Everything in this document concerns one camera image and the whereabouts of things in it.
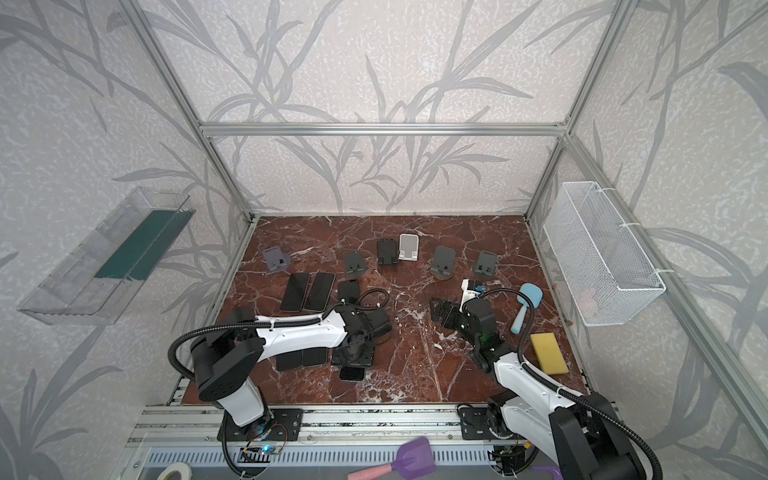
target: tape roll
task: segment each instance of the tape roll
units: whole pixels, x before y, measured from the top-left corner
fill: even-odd
[[[168,480],[171,475],[178,473],[181,475],[181,480],[190,480],[192,478],[192,468],[184,462],[176,462],[168,466],[157,480]]]

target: white wire mesh basket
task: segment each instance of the white wire mesh basket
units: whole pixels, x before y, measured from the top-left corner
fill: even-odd
[[[595,182],[564,182],[544,230],[586,326],[622,325],[666,289]]]

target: wallpaper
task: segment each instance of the wallpaper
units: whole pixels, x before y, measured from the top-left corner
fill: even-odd
[[[554,145],[552,137],[217,140],[252,210],[280,214],[523,214]]]
[[[107,478],[136,418],[176,378],[243,228],[111,2],[0,4],[0,478]],[[136,186],[197,212],[113,326],[16,310]]]
[[[544,232],[560,184],[588,180],[568,153],[531,217],[571,342],[594,389],[654,449],[665,478],[768,478],[768,458],[723,394],[664,297],[629,323],[587,328]]]
[[[562,121],[614,0],[141,0],[204,121]]]
[[[764,0],[637,10],[577,133],[768,394],[766,45]]]

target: blue spatula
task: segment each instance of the blue spatula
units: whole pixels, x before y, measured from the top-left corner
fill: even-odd
[[[541,303],[541,289],[534,285],[533,283],[523,283],[523,286],[520,287],[520,293],[531,299],[533,302],[533,306],[535,308],[538,308],[538,304]],[[528,310],[528,302],[523,300],[523,297],[518,295],[518,302],[522,303],[523,306],[518,312],[518,315],[515,317],[515,321],[512,323],[512,333],[517,335],[520,333],[520,328],[523,326],[523,319],[525,318],[525,312]]]

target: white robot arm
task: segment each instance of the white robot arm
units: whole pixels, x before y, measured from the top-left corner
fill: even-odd
[[[650,447],[616,419],[605,398],[597,393],[583,396],[563,386],[502,340],[490,302],[483,298],[488,292],[480,293],[477,287],[476,282],[465,280],[460,303],[432,299],[430,308],[433,321],[457,330],[475,347],[471,355],[480,370],[508,389],[497,408],[488,409],[487,423],[496,425],[495,434],[505,438],[516,433],[528,439],[560,465],[567,480],[646,478],[632,439],[643,445],[654,480],[661,479]],[[296,350],[327,347],[351,351],[362,344],[361,337],[391,329],[386,315],[386,323],[372,325],[360,308],[335,306],[327,314],[279,318],[240,312],[241,318],[235,318],[238,323],[206,327],[180,337],[169,348],[168,358],[176,370],[195,381],[201,400],[218,402],[246,429],[246,438],[254,438],[269,428],[272,417],[248,378],[251,369],[271,356]],[[534,310],[531,304],[531,318]],[[530,324],[523,331],[524,339]],[[195,339],[190,348],[194,373],[176,357],[178,347],[190,339]]]

